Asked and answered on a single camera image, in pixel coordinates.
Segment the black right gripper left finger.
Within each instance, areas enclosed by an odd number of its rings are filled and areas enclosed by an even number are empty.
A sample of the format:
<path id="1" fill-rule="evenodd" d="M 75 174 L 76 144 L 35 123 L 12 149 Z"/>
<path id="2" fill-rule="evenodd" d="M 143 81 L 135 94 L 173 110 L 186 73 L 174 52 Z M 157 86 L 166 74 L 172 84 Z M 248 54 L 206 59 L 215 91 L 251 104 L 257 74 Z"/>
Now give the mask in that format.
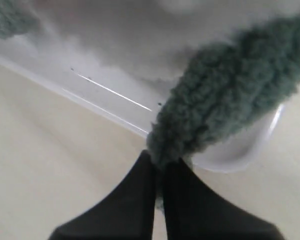
<path id="1" fill-rule="evenodd" d="M 51 240 L 150 240 L 156 170 L 143 150 L 120 184 L 97 205 L 58 226 Z"/>

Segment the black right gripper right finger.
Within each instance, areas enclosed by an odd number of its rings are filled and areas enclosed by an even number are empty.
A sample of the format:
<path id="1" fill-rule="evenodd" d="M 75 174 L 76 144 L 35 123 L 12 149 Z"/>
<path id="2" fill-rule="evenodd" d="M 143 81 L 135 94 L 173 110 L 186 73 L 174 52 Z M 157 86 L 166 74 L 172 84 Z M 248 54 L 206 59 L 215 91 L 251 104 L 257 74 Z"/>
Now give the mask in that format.
<path id="1" fill-rule="evenodd" d="M 224 199 L 182 161 L 166 167 L 163 205 L 169 240 L 276 240 L 277 227 Z"/>

